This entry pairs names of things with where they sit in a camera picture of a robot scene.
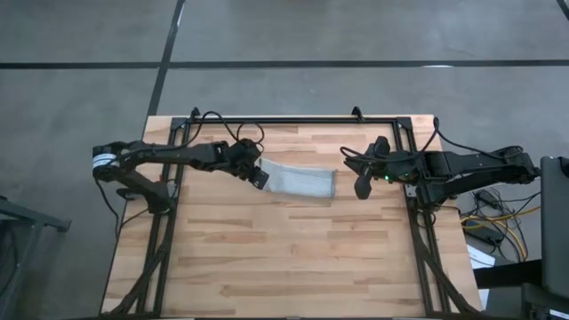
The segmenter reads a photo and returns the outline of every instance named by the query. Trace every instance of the gray floor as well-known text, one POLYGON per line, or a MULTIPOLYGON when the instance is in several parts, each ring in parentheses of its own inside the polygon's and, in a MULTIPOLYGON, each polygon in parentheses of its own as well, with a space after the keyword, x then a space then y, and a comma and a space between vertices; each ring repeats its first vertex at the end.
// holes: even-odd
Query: gray floor
MULTIPOLYGON (((0 62, 158 61, 174 5, 0 0, 0 62)), ((172 60, 563 59, 568 30, 554 0, 189 0, 172 60)), ((0 194, 73 220, 66 235, 44 235, 19 319, 98 312, 115 239, 91 147, 140 137, 155 80, 155 70, 0 70, 0 194)), ((569 156, 567 84, 569 68, 171 70, 158 114, 434 113, 449 138, 520 144, 538 162, 569 156)), ((522 220, 539 258, 540 216, 522 220)))

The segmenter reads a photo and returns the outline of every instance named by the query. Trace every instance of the wooden table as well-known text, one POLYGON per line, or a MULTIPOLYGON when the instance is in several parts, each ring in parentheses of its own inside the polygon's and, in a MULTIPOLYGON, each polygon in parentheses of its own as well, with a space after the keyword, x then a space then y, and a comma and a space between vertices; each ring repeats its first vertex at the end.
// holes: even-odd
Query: wooden table
MULTIPOLYGON (((422 148, 433 131, 433 116, 411 117, 417 148, 422 148)), ((150 117, 144 140, 166 143, 170 122, 169 116, 150 117)), ((263 157, 338 170, 336 197, 314 200, 270 194, 224 172, 188 168, 180 189, 163 316, 422 316, 402 187, 376 181, 370 198, 357 200, 353 189, 357 176, 342 163, 339 152, 340 146, 364 151, 378 135, 387 136, 393 146, 392 128, 383 124, 264 124, 263 128, 263 157)), ((259 134, 251 127, 244 128, 241 136, 259 134)), ((196 142, 215 140, 232 141, 221 125, 207 124, 196 142)), ((438 138, 429 149, 441 149, 438 138)), ((151 180, 158 180, 161 170, 160 164, 138 167, 151 180)), ((144 208, 143 201, 131 202, 125 217, 144 208)), ((144 214, 123 228, 103 311, 112 309, 140 275, 151 220, 150 214, 144 214)), ((439 211, 435 230, 446 274, 469 303, 480 308, 456 211, 439 211)), ((432 275, 429 281, 437 305, 432 275)), ((153 294, 151 290, 149 308, 153 294)))

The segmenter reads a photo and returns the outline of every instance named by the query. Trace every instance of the white cloth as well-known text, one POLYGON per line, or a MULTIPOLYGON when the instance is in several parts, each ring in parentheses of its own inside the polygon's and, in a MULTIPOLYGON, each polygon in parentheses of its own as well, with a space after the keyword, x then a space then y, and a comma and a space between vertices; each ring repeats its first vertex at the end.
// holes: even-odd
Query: white cloth
POLYGON ((299 168, 260 159, 260 168, 268 173, 264 191, 298 196, 334 198, 336 171, 318 168, 299 168))

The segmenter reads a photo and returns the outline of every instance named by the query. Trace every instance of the white label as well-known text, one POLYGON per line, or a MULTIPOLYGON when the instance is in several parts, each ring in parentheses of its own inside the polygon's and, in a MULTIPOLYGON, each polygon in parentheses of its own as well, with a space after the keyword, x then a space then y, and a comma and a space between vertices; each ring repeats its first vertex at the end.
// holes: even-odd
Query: white label
POLYGON ((550 309, 549 314, 552 316, 558 316, 558 317, 563 318, 563 319, 569 319, 569 315, 564 314, 563 312, 556 311, 556 310, 550 309))
POLYGON ((115 160, 116 156, 113 154, 100 154, 98 156, 94 156, 92 159, 92 168, 95 169, 98 166, 108 164, 112 160, 115 160))

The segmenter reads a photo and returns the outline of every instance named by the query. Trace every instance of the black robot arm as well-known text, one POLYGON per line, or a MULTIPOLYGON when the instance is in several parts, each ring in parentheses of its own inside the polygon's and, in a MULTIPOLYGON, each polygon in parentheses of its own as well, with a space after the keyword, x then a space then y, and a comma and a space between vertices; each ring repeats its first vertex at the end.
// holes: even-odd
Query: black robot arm
POLYGON ((448 151, 390 152, 388 140, 378 137, 364 154, 347 154, 344 164, 357 173, 354 189, 359 199, 372 190, 371 179, 384 179, 415 186, 421 209, 437 208, 457 196, 497 182, 530 183, 540 175, 532 159, 519 147, 489 153, 457 155, 448 151))
POLYGON ((131 195, 144 196, 150 213, 166 213, 173 206, 166 181, 147 179, 134 170, 137 165, 184 164, 200 171, 223 171, 263 189, 268 175, 255 165, 259 156, 260 151, 249 139, 241 139, 232 146, 220 141, 192 147, 119 141, 92 149, 92 175, 96 180, 125 185, 126 188, 116 192, 127 200, 131 195))

